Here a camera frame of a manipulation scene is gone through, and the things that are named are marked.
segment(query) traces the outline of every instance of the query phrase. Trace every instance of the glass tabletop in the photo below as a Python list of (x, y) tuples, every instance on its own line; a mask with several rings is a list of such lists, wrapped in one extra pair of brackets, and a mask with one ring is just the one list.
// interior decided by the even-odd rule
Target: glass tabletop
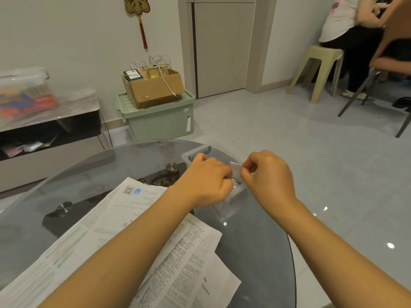
[[(149, 140), (111, 148), (76, 162), (44, 180), (0, 214), (0, 290), (12, 282), (57, 240), (42, 226), (45, 215), (64, 202), (77, 203), (117, 187), (125, 178), (140, 179), (183, 162), (198, 147), (184, 140)], [(234, 161), (217, 151), (226, 164)], [(210, 207), (196, 217), (223, 233), (216, 249), (241, 280), (229, 307), (295, 307), (295, 272), (286, 233), (244, 191), (242, 208), (224, 223)]]

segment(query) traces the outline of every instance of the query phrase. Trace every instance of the baseboard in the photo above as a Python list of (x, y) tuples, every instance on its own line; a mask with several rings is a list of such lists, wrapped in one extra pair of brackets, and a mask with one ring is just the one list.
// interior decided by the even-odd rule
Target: baseboard
[(119, 127), (127, 126), (128, 124), (123, 121), (122, 118), (115, 118), (113, 120), (105, 121), (109, 130), (117, 129)]
[(291, 84), (291, 81), (293, 79), (288, 79), (288, 80), (283, 80), (283, 81), (279, 81), (279, 82), (273, 82), (273, 83), (268, 83), (268, 84), (263, 84), (262, 86), (260, 86), (260, 88), (258, 89), (259, 93), (262, 92), (266, 92), (269, 91), (271, 89), (277, 89), (279, 87), (283, 87), (283, 86), (287, 86)]

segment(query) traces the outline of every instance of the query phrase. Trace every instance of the hanging decoration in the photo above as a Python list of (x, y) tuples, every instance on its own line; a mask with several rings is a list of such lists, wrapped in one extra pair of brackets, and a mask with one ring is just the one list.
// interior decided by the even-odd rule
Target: hanging decoration
[(143, 21), (141, 20), (141, 14), (143, 12), (150, 12), (150, 5), (148, 0), (124, 0), (126, 11), (129, 13), (136, 13), (138, 16), (138, 22), (140, 23), (141, 37), (143, 38), (144, 48), (148, 49), (146, 34), (144, 33)]

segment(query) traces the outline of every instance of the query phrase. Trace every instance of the door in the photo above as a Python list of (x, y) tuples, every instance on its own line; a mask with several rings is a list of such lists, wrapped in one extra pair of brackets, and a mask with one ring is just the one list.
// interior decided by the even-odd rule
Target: door
[(213, 1), (194, 0), (197, 98), (243, 89), (247, 74), (255, 0)]

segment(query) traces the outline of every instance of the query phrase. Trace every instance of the plastic stool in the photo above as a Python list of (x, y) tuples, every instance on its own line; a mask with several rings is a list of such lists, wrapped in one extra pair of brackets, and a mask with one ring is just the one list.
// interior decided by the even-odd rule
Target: plastic stool
[(318, 73), (317, 81), (315, 83), (314, 91), (311, 96), (311, 103), (316, 104), (320, 98), (320, 94), (326, 85), (328, 75), (330, 74), (331, 68), (335, 61), (337, 61), (335, 72), (334, 72), (334, 80), (332, 81), (332, 96), (335, 96), (337, 92), (337, 83), (338, 79), (340, 78), (341, 66), (342, 61), (344, 59), (344, 51), (343, 50), (335, 50), (333, 48), (326, 48), (321, 47), (318, 45), (310, 46), (309, 50), (304, 56), (304, 59), (301, 62), (300, 67), (295, 74), (293, 81), (291, 82), (290, 87), (287, 90), (287, 94), (291, 94), (293, 91), (294, 85), (297, 83), (298, 78), (301, 75), (306, 63), (308, 60), (312, 58), (311, 66), (305, 76), (304, 82), (302, 84), (303, 87), (308, 87), (314, 77), (315, 73), (317, 72), (318, 68), (321, 65), (320, 72)]

